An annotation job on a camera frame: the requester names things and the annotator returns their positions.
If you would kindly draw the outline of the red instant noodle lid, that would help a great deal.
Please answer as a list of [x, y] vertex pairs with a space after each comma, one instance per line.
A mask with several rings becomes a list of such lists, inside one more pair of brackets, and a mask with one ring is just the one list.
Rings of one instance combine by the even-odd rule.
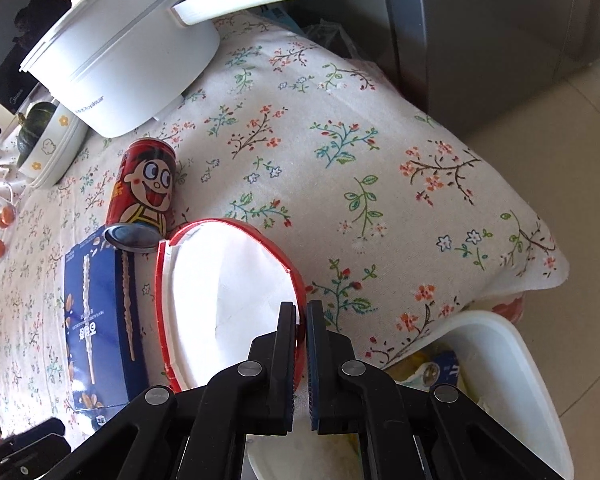
[[254, 338], [276, 329], [279, 307], [296, 308], [304, 337], [306, 288], [283, 251], [234, 219], [186, 224], [157, 249], [155, 315], [164, 371], [180, 392], [248, 358]]

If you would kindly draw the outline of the blue biscuit stick box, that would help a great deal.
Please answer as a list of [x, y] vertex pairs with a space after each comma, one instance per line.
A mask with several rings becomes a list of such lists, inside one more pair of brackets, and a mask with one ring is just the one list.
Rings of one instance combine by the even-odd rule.
[[64, 261], [64, 320], [73, 407], [99, 426], [148, 387], [134, 256], [102, 226]]

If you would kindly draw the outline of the white trash bin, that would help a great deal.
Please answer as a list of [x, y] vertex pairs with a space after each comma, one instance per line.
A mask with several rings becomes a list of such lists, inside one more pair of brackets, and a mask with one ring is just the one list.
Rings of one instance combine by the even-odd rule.
[[[488, 311], [443, 322], [418, 350], [452, 350], [460, 383], [518, 440], [565, 479], [574, 477], [569, 446], [544, 380], [516, 327]], [[361, 479], [355, 437], [319, 436], [310, 429], [308, 388], [296, 397], [294, 430], [286, 437], [250, 437], [246, 459], [257, 479]]]

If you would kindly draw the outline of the floral tablecloth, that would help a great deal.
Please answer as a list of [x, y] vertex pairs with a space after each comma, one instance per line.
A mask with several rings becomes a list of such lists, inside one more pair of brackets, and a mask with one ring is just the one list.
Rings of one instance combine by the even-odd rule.
[[254, 226], [299, 270], [331, 328], [389, 366], [438, 323], [553, 288], [569, 272], [545, 223], [456, 136], [363, 70], [248, 13], [184, 103], [120, 138], [91, 134], [47, 190], [18, 193], [0, 259], [0, 426], [52, 416], [91, 430], [70, 401], [64, 259], [100, 228], [124, 151], [174, 148], [168, 225]]

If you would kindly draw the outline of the red cartoon milk can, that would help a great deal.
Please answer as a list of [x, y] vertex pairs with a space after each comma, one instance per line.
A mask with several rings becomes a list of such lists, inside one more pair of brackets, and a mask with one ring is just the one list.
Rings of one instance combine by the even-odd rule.
[[123, 153], [106, 214], [104, 235], [127, 252], [150, 252], [168, 234], [176, 157], [169, 144], [143, 138]]

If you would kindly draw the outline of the white stacked plates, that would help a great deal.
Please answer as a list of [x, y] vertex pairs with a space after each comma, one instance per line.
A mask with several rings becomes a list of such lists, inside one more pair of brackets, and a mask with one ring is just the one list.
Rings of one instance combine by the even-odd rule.
[[88, 131], [79, 119], [64, 126], [49, 125], [31, 153], [27, 168], [32, 170], [32, 188], [52, 188], [70, 168]]

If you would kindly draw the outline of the white bowl with flowers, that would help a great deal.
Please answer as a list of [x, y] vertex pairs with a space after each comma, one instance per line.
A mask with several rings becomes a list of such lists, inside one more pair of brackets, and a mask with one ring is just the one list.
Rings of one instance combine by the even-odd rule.
[[19, 167], [32, 188], [52, 188], [67, 172], [84, 142], [88, 127], [65, 105], [41, 102], [53, 114]]

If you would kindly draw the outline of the dark green pumpkin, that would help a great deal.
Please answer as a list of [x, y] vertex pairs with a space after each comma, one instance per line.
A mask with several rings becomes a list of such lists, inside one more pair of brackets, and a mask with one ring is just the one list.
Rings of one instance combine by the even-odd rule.
[[30, 107], [28, 114], [19, 114], [20, 130], [17, 136], [19, 157], [17, 167], [26, 161], [47, 125], [56, 112], [57, 105], [52, 102], [37, 102]]

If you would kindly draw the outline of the white electric cooking pot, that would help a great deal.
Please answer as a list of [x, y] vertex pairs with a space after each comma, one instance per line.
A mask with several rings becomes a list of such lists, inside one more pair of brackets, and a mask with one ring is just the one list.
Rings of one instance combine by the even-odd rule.
[[286, 0], [67, 0], [20, 68], [105, 138], [178, 107], [219, 49], [215, 18]]

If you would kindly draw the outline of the dark grey refrigerator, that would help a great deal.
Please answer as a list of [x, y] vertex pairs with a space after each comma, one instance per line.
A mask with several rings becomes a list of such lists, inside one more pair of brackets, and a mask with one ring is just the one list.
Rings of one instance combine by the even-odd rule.
[[600, 58], [600, 0], [292, 0], [341, 25], [393, 85], [455, 133]]

